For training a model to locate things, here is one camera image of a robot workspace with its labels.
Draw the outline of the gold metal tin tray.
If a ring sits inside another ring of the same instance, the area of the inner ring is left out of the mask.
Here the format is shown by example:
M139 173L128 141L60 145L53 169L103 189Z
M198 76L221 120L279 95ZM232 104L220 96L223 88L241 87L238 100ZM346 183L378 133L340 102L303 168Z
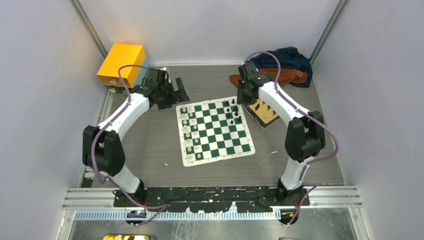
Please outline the gold metal tin tray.
M257 99L254 104L243 104L242 107L263 129L280 119L274 109L261 99Z

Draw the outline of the green white chess mat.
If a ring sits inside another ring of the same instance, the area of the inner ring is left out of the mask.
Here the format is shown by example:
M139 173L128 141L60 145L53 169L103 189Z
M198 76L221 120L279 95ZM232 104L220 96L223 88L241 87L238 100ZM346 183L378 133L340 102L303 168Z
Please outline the green white chess mat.
M241 105L231 104L230 96L178 105L176 119L182 163L198 166L254 155L256 149ZM238 107L242 123L237 124L233 107Z

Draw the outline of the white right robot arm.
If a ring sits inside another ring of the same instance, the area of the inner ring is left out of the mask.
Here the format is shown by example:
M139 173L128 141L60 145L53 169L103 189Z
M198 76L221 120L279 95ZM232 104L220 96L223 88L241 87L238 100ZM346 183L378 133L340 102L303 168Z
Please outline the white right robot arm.
M237 85L238 104L266 103L286 124L284 147L289 157L284 173L277 182L276 199L291 205L304 193L304 175L326 145L324 117L309 111L287 93L269 75L262 75L252 62L238 67L241 79Z

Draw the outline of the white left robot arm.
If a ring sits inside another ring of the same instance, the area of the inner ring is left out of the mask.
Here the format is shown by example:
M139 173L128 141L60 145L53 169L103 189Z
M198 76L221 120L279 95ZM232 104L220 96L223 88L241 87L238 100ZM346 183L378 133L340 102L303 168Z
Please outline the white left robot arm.
M97 126L88 125L82 134L82 163L94 170L101 183L105 178L116 184L133 206L141 206L147 197L144 183L126 166L122 140L135 123L153 105L159 110L189 101L183 81L170 80L166 69L150 68L141 84L129 88L126 101Z

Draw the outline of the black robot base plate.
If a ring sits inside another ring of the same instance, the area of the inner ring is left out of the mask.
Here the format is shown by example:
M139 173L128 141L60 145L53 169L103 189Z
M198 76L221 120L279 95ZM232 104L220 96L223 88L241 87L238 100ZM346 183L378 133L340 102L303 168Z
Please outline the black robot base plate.
M165 205L165 212L226 213L235 206L237 213L268 213L273 207L298 207L309 205L303 199L307 190L284 192L271 186L209 186L209 187L148 187L143 191L124 195L113 190L114 207L152 207L158 212Z

